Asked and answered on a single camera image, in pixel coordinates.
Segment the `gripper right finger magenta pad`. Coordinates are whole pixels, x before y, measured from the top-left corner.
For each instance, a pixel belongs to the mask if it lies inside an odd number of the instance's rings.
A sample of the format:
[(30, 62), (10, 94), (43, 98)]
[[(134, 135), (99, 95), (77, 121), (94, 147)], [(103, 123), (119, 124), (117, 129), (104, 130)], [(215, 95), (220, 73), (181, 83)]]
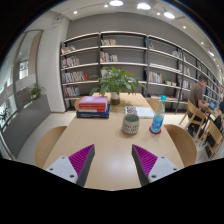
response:
[(132, 157), (142, 186), (178, 171), (176, 165), (167, 157), (156, 156), (137, 145), (132, 145)]

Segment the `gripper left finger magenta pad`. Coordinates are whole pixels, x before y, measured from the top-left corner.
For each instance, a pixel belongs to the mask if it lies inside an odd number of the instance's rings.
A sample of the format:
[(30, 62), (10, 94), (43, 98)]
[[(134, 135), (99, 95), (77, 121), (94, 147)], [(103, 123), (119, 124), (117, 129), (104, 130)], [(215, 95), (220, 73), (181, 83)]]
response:
[(95, 146), (89, 145), (69, 157), (59, 157), (47, 168), (47, 171), (83, 187), (86, 183), (94, 155)]

